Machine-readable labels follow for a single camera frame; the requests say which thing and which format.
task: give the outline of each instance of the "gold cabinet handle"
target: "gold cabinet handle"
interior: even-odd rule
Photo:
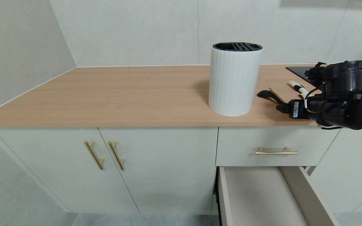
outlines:
[[[259,151],[255,152],[255,154],[299,154],[299,152],[292,152],[289,147],[284,147],[283,151],[281,152],[270,152],[270,151],[264,151],[263,147],[258,148]]]
[[[103,170],[103,167],[101,166],[101,164],[103,163],[104,158],[102,158],[102,159],[100,159],[100,161],[98,161],[95,154],[93,154],[93,151],[92,151],[92,148],[91,148],[91,146],[93,146],[93,144],[95,144],[95,141],[90,142],[90,144],[87,141],[85,141],[83,143],[85,144],[85,146],[86,146],[87,150],[89,151],[90,155],[95,160],[95,162],[96,162],[97,166],[99,167],[99,169]]]
[[[119,160],[117,154],[115,153],[115,149],[114,149],[114,146],[117,144],[116,141],[114,141],[113,143],[111,143],[111,141],[107,142],[108,143],[108,146],[110,147],[111,151],[112,151],[112,154],[114,155],[115,157],[115,160],[117,161],[118,165],[119,165],[119,168],[121,170],[124,170],[124,167],[122,167],[122,164],[124,163],[124,160],[125,159],[121,159],[121,161]]]

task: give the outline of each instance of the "white wall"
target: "white wall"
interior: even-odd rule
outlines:
[[[362,0],[50,0],[79,67],[209,64],[211,45],[262,63],[362,59]]]
[[[48,0],[0,0],[0,105],[74,67]]]

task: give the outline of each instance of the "grey floor tile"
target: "grey floor tile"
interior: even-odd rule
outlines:
[[[362,212],[335,213],[340,226],[362,226]]]
[[[96,220],[105,217],[107,214],[80,213],[73,226],[92,226]]]
[[[216,215],[84,214],[74,226],[218,226]]]
[[[65,212],[38,187],[6,226],[72,226],[77,216]]]

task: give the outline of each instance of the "cable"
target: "cable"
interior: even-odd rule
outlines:
[[[322,109],[322,110],[319,110],[319,111],[312,111],[312,110],[308,109],[308,106],[307,106],[307,100],[308,100],[309,95],[311,95],[313,92],[319,90],[320,88],[322,88],[322,87],[324,87],[324,86],[326,86],[326,82],[322,83],[322,85],[316,87],[315,89],[309,91],[309,92],[307,93],[307,95],[305,96],[305,98],[304,98],[304,107],[305,107],[305,109],[306,109],[308,112],[311,112],[311,113],[319,113],[319,112],[322,112],[322,111],[326,110],[326,109]]]

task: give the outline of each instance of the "backsplash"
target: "backsplash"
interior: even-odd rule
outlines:
[[[50,1],[78,67],[210,64],[224,41],[262,63],[362,59],[362,0]]]

